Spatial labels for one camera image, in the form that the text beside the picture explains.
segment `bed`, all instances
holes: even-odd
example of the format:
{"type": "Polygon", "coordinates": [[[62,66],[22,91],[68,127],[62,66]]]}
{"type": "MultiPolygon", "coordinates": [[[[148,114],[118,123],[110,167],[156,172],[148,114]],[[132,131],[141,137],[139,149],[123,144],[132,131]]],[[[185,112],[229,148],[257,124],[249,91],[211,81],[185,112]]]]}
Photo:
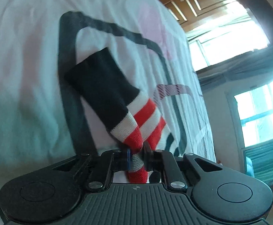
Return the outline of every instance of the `bed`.
{"type": "Polygon", "coordinates": [[[0,0],[0,188],[92,146],[118,148],[64,80],[104,48],[156,104],[174,138],[168,150],[215,161],[186,36],[158,0],[0,0]]]}

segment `crosshair logo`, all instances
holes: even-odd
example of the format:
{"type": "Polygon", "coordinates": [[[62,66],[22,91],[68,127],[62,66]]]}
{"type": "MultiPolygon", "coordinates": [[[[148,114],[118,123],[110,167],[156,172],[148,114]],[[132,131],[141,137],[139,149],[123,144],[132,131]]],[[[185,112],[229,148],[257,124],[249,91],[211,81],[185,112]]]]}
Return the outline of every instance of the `crosshair logo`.
{"type": "Polygon", "coordinates": [[[133,188],[134,190],[139,190],[141,187],[136,185],[136,186],[133,186],[132,188],[133,188]]]}

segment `patterned fabric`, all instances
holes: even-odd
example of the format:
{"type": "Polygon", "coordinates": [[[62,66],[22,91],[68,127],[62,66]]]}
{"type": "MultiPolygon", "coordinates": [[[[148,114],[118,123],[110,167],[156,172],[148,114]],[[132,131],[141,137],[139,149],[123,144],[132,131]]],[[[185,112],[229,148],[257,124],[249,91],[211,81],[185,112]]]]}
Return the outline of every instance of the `patterned fabric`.
{"type": "Polygon", "coordinates": [[[142,145],[165,149],[174,141],[154,102],[132,86],[118,68],[107,48],[94,53],[65,75],[86,99],[107,130],[132,151],[131,183],[146,183],[148,174],[142,160],[142,145]]]}

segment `window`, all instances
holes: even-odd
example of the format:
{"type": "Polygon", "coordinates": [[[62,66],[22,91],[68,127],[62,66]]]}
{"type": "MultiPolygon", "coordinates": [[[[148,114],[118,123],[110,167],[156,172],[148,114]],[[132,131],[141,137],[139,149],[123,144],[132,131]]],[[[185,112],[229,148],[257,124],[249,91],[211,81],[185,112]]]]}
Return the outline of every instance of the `window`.
{"type": "Polygon", "coordinates": [[[268,39],[237,1],[228,4],[230,13],[187,33],[195,71],[254,49],[263,49],[268,39]]]}
{"type": "Polygon", "coordinates": [[[273,139],[273,81],[234,97],[245,147],[273,139]]]}

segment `wooden door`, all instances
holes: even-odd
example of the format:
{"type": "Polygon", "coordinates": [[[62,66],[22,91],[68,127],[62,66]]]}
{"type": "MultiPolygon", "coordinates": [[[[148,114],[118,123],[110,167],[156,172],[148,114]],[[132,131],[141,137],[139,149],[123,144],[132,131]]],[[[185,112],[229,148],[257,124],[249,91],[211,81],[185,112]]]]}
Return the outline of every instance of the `wooden door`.
{"type": "Polygon", "coordinates": [[[185,31],[227,14],[226,5],[236,0],[160,0],[185,31]]]}

